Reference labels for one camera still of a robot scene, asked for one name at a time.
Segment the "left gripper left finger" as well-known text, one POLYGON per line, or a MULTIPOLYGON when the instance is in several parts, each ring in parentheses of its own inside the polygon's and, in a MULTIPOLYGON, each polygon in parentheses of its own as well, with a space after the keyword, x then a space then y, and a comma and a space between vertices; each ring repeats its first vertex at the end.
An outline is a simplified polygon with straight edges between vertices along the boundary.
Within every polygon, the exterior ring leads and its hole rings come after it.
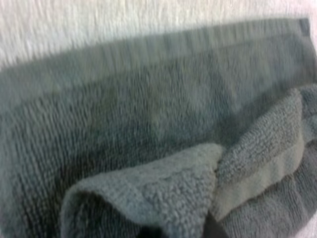
POLYGON ((142 227, 141 237, 142 238, 163 238, 164 234, 161 228, 158 228, 158 227, 142 227))

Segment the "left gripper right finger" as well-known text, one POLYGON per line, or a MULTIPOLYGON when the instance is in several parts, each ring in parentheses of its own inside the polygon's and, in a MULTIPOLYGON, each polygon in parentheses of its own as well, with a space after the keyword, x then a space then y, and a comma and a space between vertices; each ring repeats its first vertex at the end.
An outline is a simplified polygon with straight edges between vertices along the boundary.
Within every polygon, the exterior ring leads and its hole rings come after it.
POLYGON ((204 224, 204 238, 222 238, 223 232, 211 213, 206 215, 204 224))

